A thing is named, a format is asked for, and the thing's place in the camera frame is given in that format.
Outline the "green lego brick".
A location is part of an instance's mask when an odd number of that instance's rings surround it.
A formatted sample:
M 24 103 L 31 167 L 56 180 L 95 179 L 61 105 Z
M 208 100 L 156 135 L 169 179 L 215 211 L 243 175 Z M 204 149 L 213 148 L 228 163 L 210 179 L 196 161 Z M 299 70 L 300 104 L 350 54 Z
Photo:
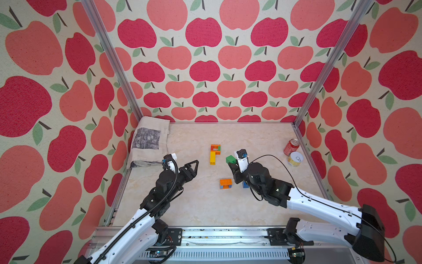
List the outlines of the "green lego brick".
M 230 155 L 226 157 L 226 163 L 235 165 L 237 163 L 237 159 L 234 156 Z

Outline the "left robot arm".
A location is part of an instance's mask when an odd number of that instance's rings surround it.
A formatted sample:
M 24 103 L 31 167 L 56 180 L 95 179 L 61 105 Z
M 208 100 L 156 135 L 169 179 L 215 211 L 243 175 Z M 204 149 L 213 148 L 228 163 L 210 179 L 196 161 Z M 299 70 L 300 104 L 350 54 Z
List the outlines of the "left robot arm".
M 154 245 L 168 237 L 168 225 L 160 218 L 183 185 L 197 176 L 199 161 L 178 167 L 170 155 L 162 161 L 163 171 L 132 219 L 104 246 L 89 257 L 80 256 L 76 264 L 131 264 Z

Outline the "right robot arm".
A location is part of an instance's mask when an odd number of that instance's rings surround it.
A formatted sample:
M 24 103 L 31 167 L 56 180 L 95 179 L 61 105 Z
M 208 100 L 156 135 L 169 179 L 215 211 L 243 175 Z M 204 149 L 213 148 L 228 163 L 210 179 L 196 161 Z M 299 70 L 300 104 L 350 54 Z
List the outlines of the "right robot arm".
M 274 206 L 298 210 L 326 223 L 316 227 L 292 218 L 285 230 L 290 243 L 319 240 L 352 248 L 358 255 L 375 262 L 385 260 L 385 227 L 377 210 L 367 204 L 346 206 L 314 196 L 293 184 L 271 177 L 258 162 L 229 163 L 236 184 L 245 182 L 263 200 Z

